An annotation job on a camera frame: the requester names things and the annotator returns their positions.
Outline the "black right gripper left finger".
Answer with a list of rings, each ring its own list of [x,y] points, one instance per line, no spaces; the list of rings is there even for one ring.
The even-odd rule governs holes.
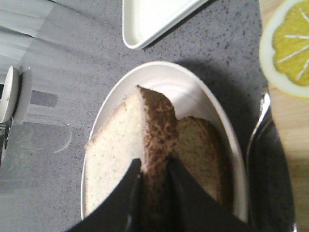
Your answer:
[[[141,161],[133,159],[126,174],[108,198],[70,232],[139,232]]]

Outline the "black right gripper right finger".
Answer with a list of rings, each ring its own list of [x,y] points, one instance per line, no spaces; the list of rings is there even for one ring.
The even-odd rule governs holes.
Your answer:
[[[189,174],[179,159],[168,163],[175,232],[253,232],[221,207]]]

